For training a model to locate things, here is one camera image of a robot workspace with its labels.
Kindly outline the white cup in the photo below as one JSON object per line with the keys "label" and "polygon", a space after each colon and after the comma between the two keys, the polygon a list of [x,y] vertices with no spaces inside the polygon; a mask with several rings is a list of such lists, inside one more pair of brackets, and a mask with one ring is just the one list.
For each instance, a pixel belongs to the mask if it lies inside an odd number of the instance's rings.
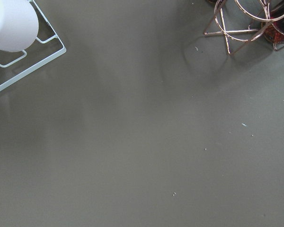
{"label": "white cup", "polygon": [[0,0],[0,50],[19,52],[33,44],[38,17],[27,0]]}

